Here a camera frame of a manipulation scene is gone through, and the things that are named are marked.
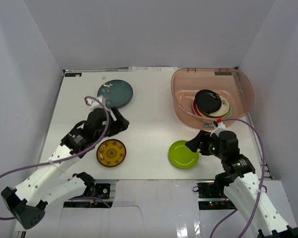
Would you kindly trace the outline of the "yellow patterned plate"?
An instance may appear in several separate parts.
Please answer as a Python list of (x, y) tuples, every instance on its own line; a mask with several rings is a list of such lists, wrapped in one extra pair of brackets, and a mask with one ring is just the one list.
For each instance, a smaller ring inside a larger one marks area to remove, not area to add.
[(123, 142), (117, 139), (108, 139), (102, 142), (96, 151), (98, 162), (107, 168), (120, 165), (127, 155), (127, 149)]

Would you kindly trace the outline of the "red and teal plate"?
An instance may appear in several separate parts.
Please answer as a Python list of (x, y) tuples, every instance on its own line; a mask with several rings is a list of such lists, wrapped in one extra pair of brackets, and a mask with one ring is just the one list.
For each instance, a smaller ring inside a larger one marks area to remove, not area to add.
[[(205, 116), (203, 113), (200, 112), (201, 109), (197, 106), (195, 100), (193, 101), (192, 109), (193, 109), (194, 114), (197, 115), (197, 116), (201, 116), (201, 117), (205, 117), (205, 118), (211, 118), (211, 117)], [(232, 108), (230, 106), (230, 112), (228, 113), (228, 115), (226, 117), (223, 117), (223, 118), (230, 117), (231, 113), (232, 113)]]

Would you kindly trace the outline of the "glossy black plate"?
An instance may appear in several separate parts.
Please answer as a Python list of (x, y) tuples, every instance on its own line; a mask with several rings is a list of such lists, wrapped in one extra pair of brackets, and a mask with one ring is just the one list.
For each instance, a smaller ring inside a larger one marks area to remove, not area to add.
[(195, 102), (205, 113), (217, 112), (222, 105), (222, 101), (217, 93), (209, 89), (203, 89), (196, 93)]

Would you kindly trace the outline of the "cream plate with black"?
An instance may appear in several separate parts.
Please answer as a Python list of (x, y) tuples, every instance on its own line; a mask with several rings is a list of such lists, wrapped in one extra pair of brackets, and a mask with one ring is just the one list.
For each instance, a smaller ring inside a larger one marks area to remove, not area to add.
[(230, 112), (230, 104), (228, 102), (228, 100), (223, 97), (222, 95), (219, 95), (219, 98), (221, 99), (221, 107), (218, 111), (214, 112), (214, 113), (210, 113), (207, 114), (205, 111), (200, 110), (201, 113), (203, 113), (205, 116), (207, 117), (211, 117), (211, 118), (223, 118), (226, 117), (228, 115), (228, 113)]

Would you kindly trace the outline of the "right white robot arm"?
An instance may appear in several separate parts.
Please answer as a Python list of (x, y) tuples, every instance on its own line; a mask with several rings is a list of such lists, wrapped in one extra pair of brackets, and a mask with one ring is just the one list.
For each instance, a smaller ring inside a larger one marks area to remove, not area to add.
[(242, 234), (251, 230), (257, 238), (298, 238), (298, 228), (280, 215), (250, 160), (240, 153), (234, 132), (201, 130), (185, 145), (192, 152), (221, 160), (224, 172), (216, 175), (214, 191), (221, 198), (227, 197), (247, 222)]

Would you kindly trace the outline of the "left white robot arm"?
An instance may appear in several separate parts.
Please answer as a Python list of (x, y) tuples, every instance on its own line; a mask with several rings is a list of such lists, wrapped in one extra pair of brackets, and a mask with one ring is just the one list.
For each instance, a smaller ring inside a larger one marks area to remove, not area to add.
[(46, 211), (76, 197), (89, 198), (95, 192), (95, 180), (86, 172), (60, 185), (54, 183), (103, 137), (111, 137), (129, 126), (118, 109), (96, 108), (86, 120), (78, 122), (61, 140), (45, 165), (35, 170), (16, 187), (6, 187), (1, 196), (8, 210), (25, 230), (36, 226)]

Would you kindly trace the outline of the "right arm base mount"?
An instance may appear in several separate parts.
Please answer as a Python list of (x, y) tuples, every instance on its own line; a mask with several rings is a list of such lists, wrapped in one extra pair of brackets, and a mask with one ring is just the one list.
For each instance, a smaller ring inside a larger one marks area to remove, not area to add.
[(216, 188), (213, 181), (196, 183), (192, 191), (197, 194), (199, 210), (234, 210), (234, 204)]

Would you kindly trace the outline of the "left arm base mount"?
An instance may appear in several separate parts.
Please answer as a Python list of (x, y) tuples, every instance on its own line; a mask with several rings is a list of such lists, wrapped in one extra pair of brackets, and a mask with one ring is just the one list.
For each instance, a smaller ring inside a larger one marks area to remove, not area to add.
[(78, 197), (74, 200), (64, 202), (64, 208), (111, 208), (109, 183), (96, 183), (94, 193), (91, 197)]

